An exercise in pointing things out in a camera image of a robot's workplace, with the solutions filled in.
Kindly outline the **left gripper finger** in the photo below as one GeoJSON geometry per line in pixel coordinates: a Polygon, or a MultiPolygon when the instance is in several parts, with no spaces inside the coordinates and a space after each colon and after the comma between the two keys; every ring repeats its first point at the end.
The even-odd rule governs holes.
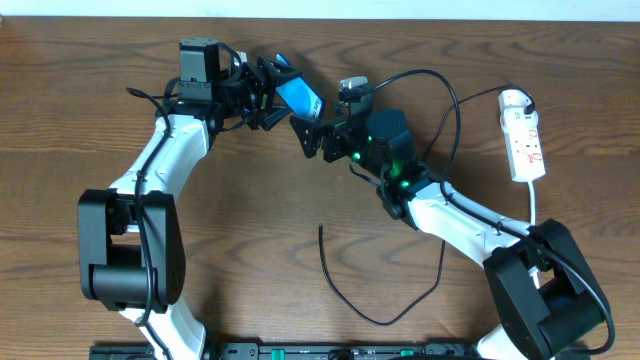
{"type": "Polygon", "coordinates": [[[257,58],[257,65],[267,82],[273,86],[282,86],[302,75],[302,71],[276,60],[257,58]]]}
{"type": "Polygon", "coordinates": [[[291,109],[288,106],[277,105],[272,107],[260,120],[259,126],[264,131],[270,131],[275,127],[282,119],[291,113],[291,109]]]}

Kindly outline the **blue Galaxy smartphone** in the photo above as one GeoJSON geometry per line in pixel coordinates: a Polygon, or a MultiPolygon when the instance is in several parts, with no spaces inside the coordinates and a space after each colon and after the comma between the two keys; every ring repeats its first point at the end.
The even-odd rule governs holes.
{"type": "Polygon", "coordinates": [[[278,86],[276,93],[296,116],[316,119],[322,116],[325,106],[324,99],[301,75],[278,86]]]}

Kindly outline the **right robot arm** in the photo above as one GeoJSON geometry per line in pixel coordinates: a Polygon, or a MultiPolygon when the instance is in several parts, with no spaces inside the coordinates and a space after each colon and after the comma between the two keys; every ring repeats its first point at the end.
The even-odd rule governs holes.
{"type": "Polygon", "coordinates": [[[294,116],[290,123],[306,157],[348,157],[363,168],[394,219],[434,235],[478,264],[486,275],[499,325],[475,345],[487,359],[552,359],[600,354],[615,339],[611,308],[569,230],[502,216],[459,194],[419,160],[405,115],[351,105],[330,123],[294,116]],[[578,341],[600,324],[606,342],[578,341]]]}

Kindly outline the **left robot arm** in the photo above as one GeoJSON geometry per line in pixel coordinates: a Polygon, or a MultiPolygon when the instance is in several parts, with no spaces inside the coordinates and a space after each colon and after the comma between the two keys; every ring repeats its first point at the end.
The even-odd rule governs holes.
{"type": "Polygon", "coordinates": [[[134,323],[143,344],[94,345],[92,359],[215,359],[206,327],[183,295],[186,254],[176,202],[225,122],[270,130],[291,111],[278,89],[301,73],[284,58],[247,60],[213,38],[179,43],[180,74],[162,94],[130,87],[151,102],[155,129],[131,167],[106,189],[79,198],[78,245],[84,296],[134,323]]]}

